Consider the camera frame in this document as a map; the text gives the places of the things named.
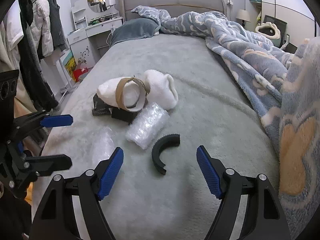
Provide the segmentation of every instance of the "lamp shade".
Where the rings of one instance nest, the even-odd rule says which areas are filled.
[[[239,10],[236,18],[250,22],[250,15],[249,15],[248,11],[246,11],[246,10],[242,10],[242,9]]]
[[[106,6],[112,6],[116,4],[116,0],[106,0]]]

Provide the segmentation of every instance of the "upholstered headboard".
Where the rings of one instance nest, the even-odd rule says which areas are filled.
[[[124,21],[127,21],[140,17],[137,13],[131,13],[131,10],[138,5],[165,9],[171,17],[177,17],[189,11],[198,13],[219,11],[226,14],[226,5],[223,0],[118,0],[116,8]]]

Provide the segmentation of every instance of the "black rubber part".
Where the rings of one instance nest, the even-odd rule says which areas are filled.
[[[165,164],[160,160],[160,154],[164,149],[180,145],[179,134],[169,134],[159,139],[152,149],[152,161],[156,169],[163,175],[167,172],[164,169]]]

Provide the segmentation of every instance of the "bubble wrap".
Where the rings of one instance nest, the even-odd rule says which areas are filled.
[[[168,112],[157,103],[148,103],[146,108],[134,119],[125,137],[128,141],[135,142],[145,150],[164,127],[169,117]]]

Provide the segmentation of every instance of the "blue fleece blanket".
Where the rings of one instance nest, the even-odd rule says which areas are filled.
[[[132,12],[154,20],[163,33],[205,38],[207,47],[222,57],[279,155],[279,198],[296,238],[320,202],[319,39],[306,40],[293,55],[219,12],[187,12],[177,18],[144,6]]]

